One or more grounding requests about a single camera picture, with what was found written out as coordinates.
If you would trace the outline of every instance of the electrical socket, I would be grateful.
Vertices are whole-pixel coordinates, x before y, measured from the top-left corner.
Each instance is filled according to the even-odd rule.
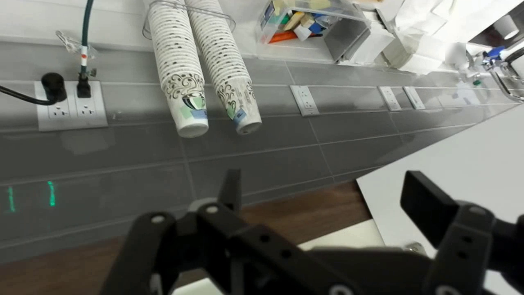
[[[68,98],[56,105],[38,105],[40,131],[56,129],[87,129],[109,126],[100,82],[91,82],[92,97],[77,97],[77,82],[66,82]],[[41,82],[35,82],[36,98],[46,100],[46,90]]]
[[[400,107],[400,103],[398,103],[398,100],[397,100],[395,92],[393,92],[392,87],[380,87],[379,90],[380,90],[384,100],[389,103],[389,107],[390,107],[392,111],[400,111],[400,110],[403,110],[403,108]]]
[[[421,100],[421,97],[415,87],[405,87],[405,92],[407,92],[415,110],[426,110],[425,102]]]
[[[295,97],[295,102],[300,108],[300,113],[303,116],[318,116],[320,115],[320,110],[317,107],[317,102],[310,92],[310,87],[307,85],[292,85],[292,92],[294,92],[294,97]]]

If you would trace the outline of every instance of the stack of paper cups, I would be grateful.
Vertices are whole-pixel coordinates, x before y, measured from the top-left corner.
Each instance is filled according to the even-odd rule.
[[[225,18],[204,13],[223,13],[218,0],[189,0],[190,18],[200,49],[210,66],[212,79],[226,113],[240,134],[251,134],[262,126],[259,105],[253,93],[253,80]]]
[[[205,79],[184,0],[161,2],[149,10],[149,28],[161,87],[182,138],[210,129]]]

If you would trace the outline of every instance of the black cable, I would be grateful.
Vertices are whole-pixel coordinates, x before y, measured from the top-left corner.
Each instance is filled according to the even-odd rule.
[[[38,100],[38,98],[35,98],[35,97],[28,97],[28,95],[25,95],[25,93],[15,92],[15,90],[12,90],[12,89],[5,89],[4,85],[0,85],[0,92],[2,92],[2,93],[7,93],[7,95],[10,95],[10,97],[15,97],[15,98],[18,98],[18,100],[33,103],[33,105],[55,105],[55,103],[58,103],[58,102],[51,102],[51,100]]]
[[[89,48],[89,21],[92,18],[95,0],[87,0],[86,11],[84,11],[84,25],[82,25],[82,48]],[[81,66],[81,74],[87,75],[87,66]]]

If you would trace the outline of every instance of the paper cup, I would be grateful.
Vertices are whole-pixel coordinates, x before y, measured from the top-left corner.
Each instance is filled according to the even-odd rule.
[[[511,39],[520,34],[520,28],[510,15],[498,20],[493,26],[505,39]]]
[[[167,103],[181,138],[199,138],[208,133],[210,123],[204,93],[167,97]]]
[[[236,121],[236,133],[243,134],[243,136],[251,134],[251,133],[261,129],[261,126],[262,126],[262,118],[261,118],[259,108],[258,110],[241,110],[235,121]]]
[[[248,79],[230,80],[218,89],[218,98],[235,121],[238,134],[251,134],[262,126],[259,105]]]

